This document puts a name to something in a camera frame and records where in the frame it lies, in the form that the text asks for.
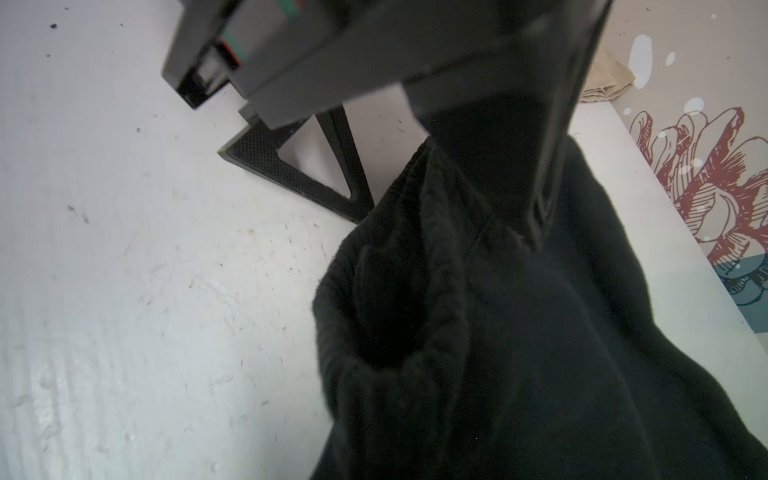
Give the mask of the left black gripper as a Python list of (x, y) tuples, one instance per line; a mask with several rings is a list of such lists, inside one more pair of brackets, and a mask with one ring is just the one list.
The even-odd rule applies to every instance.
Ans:
[(587, 62), (609, 9), (606, 1), (186, 1), (162, 76), (192, 108), (233, 86), (254, 116), (281, 128), (258, 120), (219, 155), (358, 223), (374, 200), (337, 106), (393, 84), (417, 115), (512, 94), (546, 98)]

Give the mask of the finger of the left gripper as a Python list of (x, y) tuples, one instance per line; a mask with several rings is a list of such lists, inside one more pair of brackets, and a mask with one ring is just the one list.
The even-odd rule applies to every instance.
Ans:
[(553, 224), (568, 127), (608, 16), (500, 11), (489, 39), (403, 83), (433, 143), (533, 249)]

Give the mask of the beige shorts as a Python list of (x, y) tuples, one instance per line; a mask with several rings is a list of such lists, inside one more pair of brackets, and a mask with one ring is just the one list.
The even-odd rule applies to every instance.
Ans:
[(599, 47), (594, 56), (584, 87), (581, 103), (610, 102), (633, 86), (635, 75), (610, 51)]

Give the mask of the black shorts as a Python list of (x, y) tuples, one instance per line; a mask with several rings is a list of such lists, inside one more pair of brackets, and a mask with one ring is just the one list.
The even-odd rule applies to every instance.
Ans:
[(570, 143), (529, 248), (424, 142), (313, 302), (333, 420), (316, 479), (763, 479), (767, 450), (654, 322)]

